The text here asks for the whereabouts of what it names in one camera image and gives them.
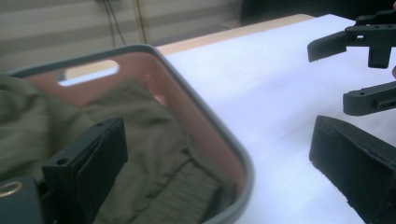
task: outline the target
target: bin handle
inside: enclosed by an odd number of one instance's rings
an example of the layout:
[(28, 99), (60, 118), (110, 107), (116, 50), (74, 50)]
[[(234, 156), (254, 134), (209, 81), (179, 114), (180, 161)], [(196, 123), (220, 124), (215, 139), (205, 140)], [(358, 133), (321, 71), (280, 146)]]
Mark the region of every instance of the bin handle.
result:
[(119, 71), (120, 65), (117, 62), (104, 60), (67, 68), (57, 76), (57, 81), (61, 86), (73, 86), (100, 77), (116, 75)]

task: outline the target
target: table surface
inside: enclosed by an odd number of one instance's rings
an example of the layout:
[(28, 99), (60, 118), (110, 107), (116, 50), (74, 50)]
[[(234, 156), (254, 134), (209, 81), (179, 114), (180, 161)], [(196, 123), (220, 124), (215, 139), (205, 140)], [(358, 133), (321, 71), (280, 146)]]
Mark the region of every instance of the table surface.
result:
[[(395, 110), (350, 117), (342, 102), (346, 92), (394, 81), (390, 68), (368, 68), (366, 48), (308, 62), (311, 41), (353, 24), (327, 15), (160, 48), (250, 155), (254, 190), (238, 223), (363, 223), (308, 159), (317, 115), (345, 120), (396, 145)], [(395, 57), (392, 52), (390, 61)]]
[(186, 50), (186, 49), (199, 48), (204, 45), (213, 44), (216, 42), (220, 42), (222, 40), (235, 38), (235, 37), (238, 37), (241, 35), (250, 35), (250, 34), (262, 32), (262, 31), (274, 29), (277, 27), (290, 25), (290, 24), (300, 22), (300, 21), (311, 20), (313, 18), (314, 17), (304, 15), (304, 14), (292, 15), (292, 16), (288, 16), (288, 17), (284, 17), (284, 18), (279, 18), (277, 20), (264, 21), (264, 22), (260, 22), (257, 24), (249, 25), (249, 26), (239, 27), (239, 28), (232, 29), (229, 31), (215, 33), (213, 35), (204, 35), (204, 36), (199, 36), (196, 38), (183, 40), (183, 41), (179, 41), (179, 42), (168, 44), (168, 45), (163, 45), (163, 46), (158, 47), (158, 50), (164, 55), (176, 53), (176, 52)]

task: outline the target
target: metal grommet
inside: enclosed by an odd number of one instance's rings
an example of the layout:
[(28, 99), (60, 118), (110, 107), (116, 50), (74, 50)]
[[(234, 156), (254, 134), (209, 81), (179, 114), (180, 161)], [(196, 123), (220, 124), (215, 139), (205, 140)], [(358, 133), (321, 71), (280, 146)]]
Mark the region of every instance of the metal grommet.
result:
[(23, 187), (23, 183), (21, 181), (7, 183), (0, 187), (0, 198), (11, 195)]

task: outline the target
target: corrugated wall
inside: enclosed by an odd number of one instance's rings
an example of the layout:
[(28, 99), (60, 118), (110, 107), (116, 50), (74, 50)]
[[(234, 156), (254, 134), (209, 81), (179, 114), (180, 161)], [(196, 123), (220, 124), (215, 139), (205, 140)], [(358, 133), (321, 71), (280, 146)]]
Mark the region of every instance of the corrugated wall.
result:
[[(126, 43), (152, 45), (220, 30), (238, 19), (241, 5), (241, 0), (109, 2)], [(120, 46), (114, 22), (113, 28)], [(111, 48), (104, 0), (0, 0), (0, 72)]]

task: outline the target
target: green clothing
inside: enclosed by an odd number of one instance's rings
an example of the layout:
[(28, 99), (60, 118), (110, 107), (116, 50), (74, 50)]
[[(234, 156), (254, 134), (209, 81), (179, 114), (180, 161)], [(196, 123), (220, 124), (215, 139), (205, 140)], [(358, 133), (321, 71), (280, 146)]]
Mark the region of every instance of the green clothing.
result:
[(0, 180), (39, 178), (43, 161), (91, 125), (123, 117), (129, 160), (94, 223), (199, 223), (232, 202), (233, 183), (136, 81), (81, 111), (23, 80), (0, 78)]

